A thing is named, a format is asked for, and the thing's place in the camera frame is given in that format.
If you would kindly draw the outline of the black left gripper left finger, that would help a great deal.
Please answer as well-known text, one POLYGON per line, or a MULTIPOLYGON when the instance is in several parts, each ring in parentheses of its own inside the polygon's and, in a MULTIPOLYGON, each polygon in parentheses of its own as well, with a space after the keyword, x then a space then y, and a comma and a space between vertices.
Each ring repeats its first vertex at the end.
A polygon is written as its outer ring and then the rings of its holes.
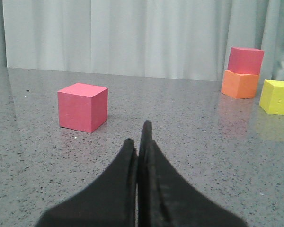
POLYGON ((48 209, 38 227, 134 227, 138 157, 126 139, 109 167, 84 190, 48 209))

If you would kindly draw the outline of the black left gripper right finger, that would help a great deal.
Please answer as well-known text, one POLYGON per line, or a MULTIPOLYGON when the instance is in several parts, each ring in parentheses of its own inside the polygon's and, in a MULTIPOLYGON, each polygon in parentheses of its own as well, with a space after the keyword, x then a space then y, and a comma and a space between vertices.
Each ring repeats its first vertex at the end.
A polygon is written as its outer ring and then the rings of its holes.
POLYGON ((245 221, 191 186, 152 139, 152 125, 142 128, 138 159, 140 227, 245 227, 245 221))

